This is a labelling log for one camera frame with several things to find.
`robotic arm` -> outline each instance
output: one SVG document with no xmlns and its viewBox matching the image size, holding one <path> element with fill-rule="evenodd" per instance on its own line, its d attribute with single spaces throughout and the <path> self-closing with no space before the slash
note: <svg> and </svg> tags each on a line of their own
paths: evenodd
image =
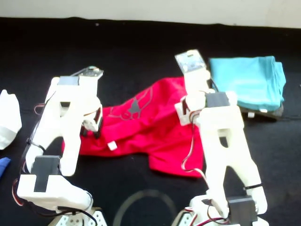
<svg viewBox="0 0 301 226">
<path fill-rule="evenodd" d="M 97 220 L 102 220 L 106 226 L 99 211 L 95 217 L 97 220 L 92 218 L 93 222 L 89 218 L 93 214 L 92 195 L 65 179 L 76 170 L 80 133 L 90 130 L 96 137 L 100 135 L 102 105 L 97 97 L 97 83 L 102 75 L 102 70 L 91 66 L 72 76 L 54 77 L 41 118 L 27 140 L 25 161 L 22 162 L 16 190 L 23 202 L 17 200 L 17 203 L 54 210 L 57 215 L 76 213 L 66 216 L 58 225 L 76 222 L 76 226 L 88 223 L 92 226 L 97 224 Z M 57 137 L 63 137 L 65 142 L 62 157 L 46 155 L 47 148 Z"/>
<path fill-rule="evenodd" d="M 267 210 L 267 201 L 261 185 L 256 164 L 251 158 L 244 123 L 233 92 L 215 92 L 207 82 L 210 73 L 197 50 L 175 56 L 185 79 L 187 96 L 175 105 L 180 123 L 194 123 L 202 136 L 206 160 L 206 195 L 197 196 L 187 209 L 191 224 L 201 222 L 216 226 L 221 223 L 212 220 L 225 219 L 223 224 L 236 226 L 268 226 L 257 214 Z M 225 137 L 227 147 L 220 142 Z M 226 198 L 223 182 L 227 166 L 232 167 L 242 180 L 245 197 Z M 184 226 L 183 221 L 174 225 Z"/>
</svg>

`folded blue shirt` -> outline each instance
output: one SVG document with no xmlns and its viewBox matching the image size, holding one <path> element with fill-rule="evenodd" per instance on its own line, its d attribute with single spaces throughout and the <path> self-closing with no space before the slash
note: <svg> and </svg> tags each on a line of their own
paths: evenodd
<svg viewBox="0 0 301 226">
<path fill-rule="evenodd" d="M 7 157 L 0 159 L 0 178 L 9 163 L 10 163 L 10 159 Z"/>
<path fill-rule="evenodd" d="M 212 58 L 210 67 L 219 91 L 235 91 L 241 107 L 274 111 L 284 101 L 285 74 L 273 56 Z"/>
</svg>

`red t-shirt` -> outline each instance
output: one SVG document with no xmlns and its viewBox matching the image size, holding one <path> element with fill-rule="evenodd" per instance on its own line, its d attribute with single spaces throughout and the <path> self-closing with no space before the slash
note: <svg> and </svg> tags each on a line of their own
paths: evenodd
<svg viewBox="0 0 301 226">
<path fill-rule="evenodd" d="M 122 105 L 103 109 L 100 138 L 92 133 L 81 137 L 80 154 L 115 157 L 146 153 L 149 166 L 168 174 L 200 177 L 185 172 L 181 162 L 191 145 L 191 125 L 181 126 L 174 105 L 186 95 L 184 78 L 165 78 L 138 93 Z M 186 163 L 187 169 L 203 167 L 203 148 L 197 127 L 194 151 Z M 111 151 L 108 143 L 115 141 Z"/>
</svg>

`black fabric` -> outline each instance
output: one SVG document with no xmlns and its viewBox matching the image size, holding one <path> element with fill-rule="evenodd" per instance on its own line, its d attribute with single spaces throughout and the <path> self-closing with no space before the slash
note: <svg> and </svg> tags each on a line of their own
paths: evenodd
<svg viewBox="0 0 301 226">
<path fill-rule="evenodd" d="M 0 152 L 11 164 L 0 179 L 0 224 L 47 225 L 50 219 L 18 207 L 11 185 L 37 116 L 33 107 L 44 101 L 51 78 L 89 65 L 104 69 L 98 96 L 104 106 L 121 104 L 160 78 L 181 76 L 174 55 L 197 48 L 203 58 L 274 55 L 283 63 L 287 84 L 284 115 L 301 114 L 301 31 L 155 22 L 113 22 L 69 19 L 0 19 L 0 90 L 15 93 L 23 127 Z M 246 120 L 246 137 L 261 174 L 269 209 L 262 217 L 272 226 L 301 221 L 301 121 Z M 60 153 L 56 140 L 47 154 Z M 151 171 L 147 156 L 79 158 L 70 182 L 87 189 L 103 209 L 109 226 L 122 202 L 137 191 L 155 189 L 168 195 L 180 211 L 192 197 L 204 194 L 202 179 Z M 232 170 L 226 174 L 227 195 L 242 195 L 243 185 Z M 156 198 L 137 201 L 126 212 L 124 226 L 168 226 L 173 217 Z"/>
</svg>

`printed logo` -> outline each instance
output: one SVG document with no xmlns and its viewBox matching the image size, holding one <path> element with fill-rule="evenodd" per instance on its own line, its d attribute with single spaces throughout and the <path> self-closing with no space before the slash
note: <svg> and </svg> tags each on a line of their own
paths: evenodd
<svg viewBox="0 0 301 226">
<path fill-rule="evenodd" d="M 115 107 L 110 109 L 109 117 L 121 118 L 122 120 L 139 119 L 141 112 L 146 108 L 152 100 L 152 87 L 139 93 L 134 98 L 126 101 L 124 104 L 118 106 L 118 114 L 115 113 Z"/>
</svg>

